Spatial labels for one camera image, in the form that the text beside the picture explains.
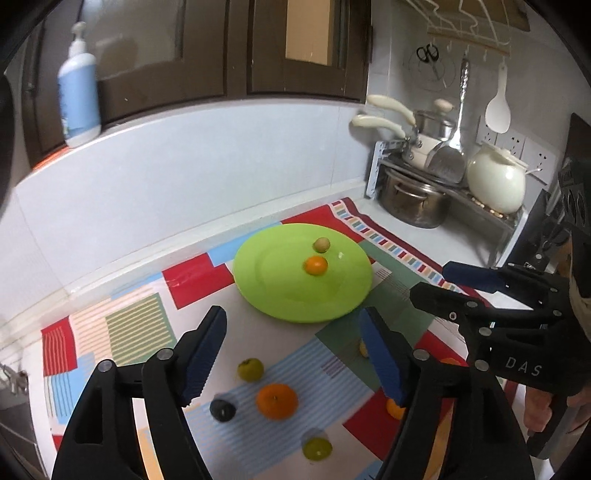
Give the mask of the right hand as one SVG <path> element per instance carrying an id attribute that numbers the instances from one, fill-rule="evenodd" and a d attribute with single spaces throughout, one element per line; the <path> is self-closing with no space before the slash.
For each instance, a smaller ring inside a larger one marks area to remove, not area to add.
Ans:
<path id="1" fill-rule="evenodd" d="M 552 417 L 551 401 L 553 396 L 533 387 L 526 388 L 524 424 L 528 430 L 542 432 Z M 579 428 L 590 419 L 591 390 L 584 387 L 578 394 L 567 399 L 567 405 L 579 411 L 572 423 L 571 430 Z"/>

